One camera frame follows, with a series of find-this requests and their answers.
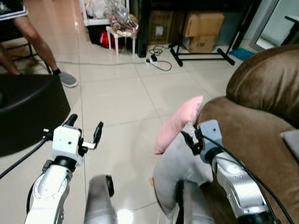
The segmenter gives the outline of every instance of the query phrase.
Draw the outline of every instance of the black shorts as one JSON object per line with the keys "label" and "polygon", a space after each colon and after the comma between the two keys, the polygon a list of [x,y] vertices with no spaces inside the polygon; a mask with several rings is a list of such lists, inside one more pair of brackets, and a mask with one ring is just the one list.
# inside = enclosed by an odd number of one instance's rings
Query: black shorts
{"label": "black shorts", "polygon": [[22,0],[0,0],[0,21],[28,14]]}

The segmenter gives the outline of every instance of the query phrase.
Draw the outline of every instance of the plastic bag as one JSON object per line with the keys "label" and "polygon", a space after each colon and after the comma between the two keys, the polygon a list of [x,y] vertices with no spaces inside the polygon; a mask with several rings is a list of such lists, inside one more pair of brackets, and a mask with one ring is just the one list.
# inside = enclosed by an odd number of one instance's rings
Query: plastic bag
{"label": "plastic bag", "polygon": [[121,36],[131,37],[138,33],[139,25],[135,16],[117,0],[106,0],[105,17],[112,29]]}

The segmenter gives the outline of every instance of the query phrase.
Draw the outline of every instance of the black sock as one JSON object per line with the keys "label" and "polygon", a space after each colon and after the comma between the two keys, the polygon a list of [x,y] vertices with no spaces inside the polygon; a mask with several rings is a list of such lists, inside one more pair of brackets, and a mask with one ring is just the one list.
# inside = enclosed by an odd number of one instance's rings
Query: black sock
{"label": "black sock", "polygon": [[61,73],[60,69],[56,69],[55,71],[52,72],[54,76],[59,75]]}

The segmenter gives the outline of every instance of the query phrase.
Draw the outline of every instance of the gray pillow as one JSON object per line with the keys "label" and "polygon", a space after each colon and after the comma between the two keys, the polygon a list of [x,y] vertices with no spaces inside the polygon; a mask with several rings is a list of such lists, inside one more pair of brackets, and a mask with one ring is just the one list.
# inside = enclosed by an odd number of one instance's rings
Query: gray pillow
{"label": "gray pillow", "polygon": [[[194,127],[187,124],[183,131],[194,139]],[[189,180],[199,186],[213,181],[212,169],[200,156],[194,156],[180,133],[168,146],[154,168],[154,183],[158,201],[168,218],[173,217],[175,188],[178,180]]]}

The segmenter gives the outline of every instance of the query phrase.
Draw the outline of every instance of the blue mat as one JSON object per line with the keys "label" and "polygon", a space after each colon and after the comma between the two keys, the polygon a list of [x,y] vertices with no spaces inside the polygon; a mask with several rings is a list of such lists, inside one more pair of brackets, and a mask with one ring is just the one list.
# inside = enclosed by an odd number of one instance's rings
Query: blue mat
{"label": "blue mat", "polygon": [[232,56],[235,56],[236,58],[239,58],[240,60],[247,60],[249,59],[250,57],[252,57],[253,55],[255,55],[255,53],[249,51],[249,50],[246,50],[244,48],[239,48],[237,50],[233,50],[229,53],[230,55]]}

